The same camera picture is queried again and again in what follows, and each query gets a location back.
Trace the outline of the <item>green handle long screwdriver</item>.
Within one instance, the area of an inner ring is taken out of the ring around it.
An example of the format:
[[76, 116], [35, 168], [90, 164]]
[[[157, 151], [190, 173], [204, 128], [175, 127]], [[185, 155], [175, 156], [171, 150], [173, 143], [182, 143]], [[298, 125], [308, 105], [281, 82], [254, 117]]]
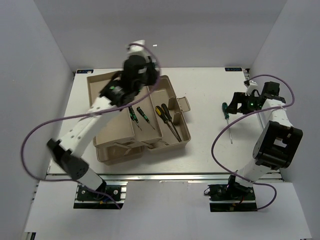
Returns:
[[[223, 102], [221, 104], [221, 109], [222, 109], [222, 112], [223, 112], [223, 115], [224, 115], [224, 119], [226, 120], [227, 125], [229, 125], [230, 124], [229, 123], [230, 116], [226, 112], [227, 108], [228, 108], [228, 104], [226, 102]], [[233, 144], [233, 138], [232, 138], [232, 133], [231, 133], [230, 128], [228, 129], [228, 133], [229, 133], [230, 143]]]

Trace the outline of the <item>small black green precision screwdriver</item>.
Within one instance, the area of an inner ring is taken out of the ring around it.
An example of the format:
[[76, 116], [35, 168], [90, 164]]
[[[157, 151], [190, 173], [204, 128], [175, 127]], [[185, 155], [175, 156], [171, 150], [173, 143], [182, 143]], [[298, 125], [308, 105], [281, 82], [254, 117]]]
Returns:
[[139, 126], [139, 121], [138, 121], [138, 118], [137, 118], [137, 116], [135, 114], [134, 109], [130, 106], [130, 107], [128, 107], [128, 111], [129, 111], [131, 120], [138, 126], [138, 128], [140, 130], [142, 130], [141, 127]]

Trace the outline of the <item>yellow black long screwdriver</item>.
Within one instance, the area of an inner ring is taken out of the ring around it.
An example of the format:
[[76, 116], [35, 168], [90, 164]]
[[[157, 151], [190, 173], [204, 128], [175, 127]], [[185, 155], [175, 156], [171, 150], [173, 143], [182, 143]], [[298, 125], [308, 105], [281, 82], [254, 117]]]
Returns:
[[172, 116], [171, 116], [171, 114], [170, 114], [170, 111], [169, 111], [167, 105], [166, 105], [165, 103], [162, 103], [162, 104], [161, 104], [161, 108], [162, 108], [162, 110], [164, 111], [166, 117], [168, 118], [170, 126], [173, 128], [173, 130], [174, 130], [175, 133], [177, 134], [180, 142], [182, 142], [182, 139], [181, 139], [181, 137], [180, 137], [180, 135], [179, 135], [179, 133], [178, 133], [175, 125], [174, 125], [173, 118], [172, 118]]

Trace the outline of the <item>yellow black handle file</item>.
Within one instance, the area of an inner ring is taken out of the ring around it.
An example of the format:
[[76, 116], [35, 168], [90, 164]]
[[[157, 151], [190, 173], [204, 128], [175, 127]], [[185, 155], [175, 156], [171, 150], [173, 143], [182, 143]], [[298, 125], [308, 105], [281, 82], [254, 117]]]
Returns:
[[170, 126], [169, 124], [169, 120], [165, 115], [165, 112], [163, 111], [163, 109], [160, 106], [156, 106], [155, 107], [155, 112], [157, 113], [157, 115], [162, 119], [162, 121], [168, 126], [168, 128], [170, 129], [170, 131], [172, 132], [172, 134], [175, 136], [175, 138], [178, 140], [178, 142], [180, 142], [180, 139], [178, 137], [178, 135], [175, 133], [175, 131], [173, 130], [173, 128]]

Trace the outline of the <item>short black green precision screwdriver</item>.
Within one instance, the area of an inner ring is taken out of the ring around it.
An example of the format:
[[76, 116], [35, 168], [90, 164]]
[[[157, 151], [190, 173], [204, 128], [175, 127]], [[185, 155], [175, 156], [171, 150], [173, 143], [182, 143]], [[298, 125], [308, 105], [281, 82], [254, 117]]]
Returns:
[[143, 117], [143, 119], [155, 130], [155, 128], [152, 126], [149, 118], [147, 117], [147, 115], [144, 113], [144, 111], [138, 106], [136, 108], [137, 112]]

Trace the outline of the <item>beige cantilever toolbox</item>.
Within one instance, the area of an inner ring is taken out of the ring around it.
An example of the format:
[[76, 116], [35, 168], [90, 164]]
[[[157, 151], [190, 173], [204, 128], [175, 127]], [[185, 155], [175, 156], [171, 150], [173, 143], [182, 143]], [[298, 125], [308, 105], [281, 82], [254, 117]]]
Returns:
[[[161, 104], [167, 105], [182, 142], [178, 142], [168, 126], [157, 115], [155, 108], [161, 107]], [[155, 129], [138, 113], [137, 107], [143, 110]], [[191, 140], [184, 117], [184, 113], [191, 109], [190, 104], [186, 97], [177, 97], [167, 75], [160, 77], [154, 92], [132, 108], [142, 130], [131, 120], [129, 110], [127, 108], [122, 110], [93, 139], [99, 162], [113, 165], [140, 158], [144, 150], [148, 150], [151, 154], [160, 154], [182, 149]]]

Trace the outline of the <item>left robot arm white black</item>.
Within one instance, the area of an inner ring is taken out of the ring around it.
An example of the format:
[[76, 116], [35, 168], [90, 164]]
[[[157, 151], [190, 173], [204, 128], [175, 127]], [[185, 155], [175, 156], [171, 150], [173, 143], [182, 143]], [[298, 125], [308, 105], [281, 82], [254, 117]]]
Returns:
[[123, 69], [117, 71], [102, 88], [77, 124], [58, 140], [50, 139], [47, 147], [53, 160], [75, 182], [88, 188], [88, 193], [99, 200], [105, 196], [106, 183], [82, 159], [88, 144], [118, 115], [122, 106], [131, 103], [145, 86], [155, 85], [159, 72], [150, 56], [129, 56]]

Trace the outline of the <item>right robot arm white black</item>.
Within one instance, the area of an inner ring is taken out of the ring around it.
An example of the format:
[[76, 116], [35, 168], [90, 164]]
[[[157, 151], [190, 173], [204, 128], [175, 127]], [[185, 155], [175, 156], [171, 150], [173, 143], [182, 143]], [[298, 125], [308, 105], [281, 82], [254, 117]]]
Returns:
[[223, 110], [226, 115], [263, 110], [265, 127], [254, 146], [252, 160], [237, 170], [237, 176], [228, 179], [225, 192], [233, 200], [247, 195], [253, 183], [268, 171], [287, 168], [303, 137], [302, 130], [291, 124], [283, 108], [286, 100], [279, 95], [279, 83], [266, 82], [261, 93], [253, 80], [246, 80], [244, 85], [246, 92], [235, 92], [231, 103], [225, 104]]

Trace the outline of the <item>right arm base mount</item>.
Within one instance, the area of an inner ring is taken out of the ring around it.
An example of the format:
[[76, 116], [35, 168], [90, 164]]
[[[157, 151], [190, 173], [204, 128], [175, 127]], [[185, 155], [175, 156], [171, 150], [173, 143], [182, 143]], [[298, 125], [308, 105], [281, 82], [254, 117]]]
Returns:
[[203, 194], [209, 197], [212, 213], [256, 212], [258, 208], [253, 188], [245, 193], [231, 193], [228, 184], [210, 184]]

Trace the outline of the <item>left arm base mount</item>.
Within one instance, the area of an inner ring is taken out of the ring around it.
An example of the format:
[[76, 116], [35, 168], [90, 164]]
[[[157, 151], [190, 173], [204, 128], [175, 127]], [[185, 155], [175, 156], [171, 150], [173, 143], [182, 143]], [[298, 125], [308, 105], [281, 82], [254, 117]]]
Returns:
[[103, 194], [89, 191], [87, 187], [79, 184], [76, 188], [74, 209], [83, 210], [120, 210], [125, 202], [127, 182], [107, 181]]

